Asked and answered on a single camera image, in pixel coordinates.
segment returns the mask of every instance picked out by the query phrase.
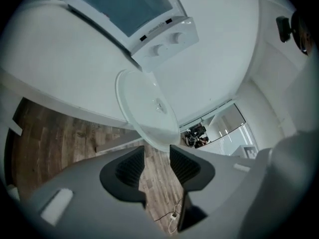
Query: person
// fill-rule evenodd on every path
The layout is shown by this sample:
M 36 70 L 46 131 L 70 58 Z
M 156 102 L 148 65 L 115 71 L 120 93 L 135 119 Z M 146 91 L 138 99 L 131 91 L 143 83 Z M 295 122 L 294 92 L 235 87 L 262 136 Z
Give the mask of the person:
M 201 138 L 195 143 L 195 148 L 197 149 L 197 148 L 200 148 L 200 147 L 202 147 L 202 146 L 208 144 L 208 141 L 209 141 L 209 139 L 208 139 L 207 136 L 204 137 L 204 138 L 201 137 Z
M 200 137 L 203 134 L 205 134 L 206 132 L 206 128 L 204 126 L 202 126 L 200 123 L 191 127 L 189 129 L 189 131 L 191 132 L 192 135 L 196 136 L 196 137 Z

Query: microwave control panel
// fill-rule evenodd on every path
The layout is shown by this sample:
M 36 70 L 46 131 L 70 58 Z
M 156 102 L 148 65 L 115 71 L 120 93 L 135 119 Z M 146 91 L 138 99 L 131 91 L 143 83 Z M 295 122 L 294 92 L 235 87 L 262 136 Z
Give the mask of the microwave control panel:
M 177 17 L 144 38 L 132 50 L 131 56 L 144 72 L 151 72 L 164 61 L 198 41 L 193 18 Z

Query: white cable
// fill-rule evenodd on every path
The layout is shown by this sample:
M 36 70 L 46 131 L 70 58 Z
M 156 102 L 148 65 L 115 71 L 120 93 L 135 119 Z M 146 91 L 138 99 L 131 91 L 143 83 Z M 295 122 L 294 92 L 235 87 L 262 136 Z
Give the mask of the white cable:
M 169 226 L 168 226 L 168 232 L 169 232 L 170 234 L 173 234 L 173 233 L 176 231 L 176 229 L 177 229 L 177 226 L 176 226 L 176 229 L 174 229 L 173 232 L 169 231 L 169 227 L 170 227 L 170 224 L 172 223 L 172 221 L 173 221 L 173 219 L 170 221 Z
M 174 206 L 174 212 L 175 212 L 175 213 L 176 213 L 176 207 L 177 207 L 177 206 L 180 206 L 180 207 L 181 207 L 181 205 L 175 205 L 175 206 Z

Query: white wall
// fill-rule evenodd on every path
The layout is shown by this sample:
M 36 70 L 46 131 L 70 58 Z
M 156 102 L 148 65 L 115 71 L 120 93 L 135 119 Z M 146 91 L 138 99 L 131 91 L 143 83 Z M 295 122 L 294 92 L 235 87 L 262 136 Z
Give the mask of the white wall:
M 263 92 L 274 110 L 285 136 L 296 133 L 296 127 L 284 104 L 284 93 L 304 68 L 307 56 L 302 54 L 293 38 L 282 43 L 276 24 L 276 17 L 289 19 L 292 10 L 278 4 L 260 0 L 260 31 L 249 75 Z
M 254 50 L 258 0 L 180 0 L 199 42 L 155 71 L 180 124 L 236 93 Z
M 13 117 L 22 97 L 0 84 L 0 107 L 5 108 L 6 114 Z M 0 121 L 0 179 L 4 182 L 4 149 L 9 128 Z
M 241 125 L 241 123 L 244 123 L 244 119 L 238 112 L 235 105 L 231 105 L 227 109 L 218 113 L 213 118 L 210 125 L 209 123 L 207 123 L 207 121 L 203 122 L 203 124 L 206 127 L 207 136 L 210 141 L 214 141 L 221 137 L 219 131 L 221 131 L 222 135 L 225 135 L 225 129 L 229 133 L 238 128 Z
M 284 138 L 275 112 L 253 81 L 244 83 L 237 95 L 236 105 L 248 123 L 259 150 L 273 147 Z

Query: white microwave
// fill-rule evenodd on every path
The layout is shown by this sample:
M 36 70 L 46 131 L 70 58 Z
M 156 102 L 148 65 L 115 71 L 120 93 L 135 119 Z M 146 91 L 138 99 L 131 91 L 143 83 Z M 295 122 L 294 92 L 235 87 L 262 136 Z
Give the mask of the white microwave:
M 63 1 L 112 36 L 145 71 L 198 42 L 179 0 Z

